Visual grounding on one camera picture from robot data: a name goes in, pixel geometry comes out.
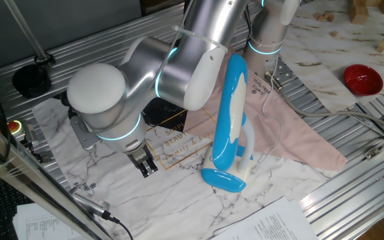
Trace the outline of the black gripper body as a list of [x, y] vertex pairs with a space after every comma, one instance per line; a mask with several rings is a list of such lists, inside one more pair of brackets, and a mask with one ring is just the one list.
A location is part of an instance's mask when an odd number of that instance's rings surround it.
[[148, 159], [153, 160], [153, 156], [150, 153], [148, 146], [138, 147], [134, 151], [127, 152], [126, 155], [130, 158], [136, 168], [139, 168], [139, 164], [147, 162]]

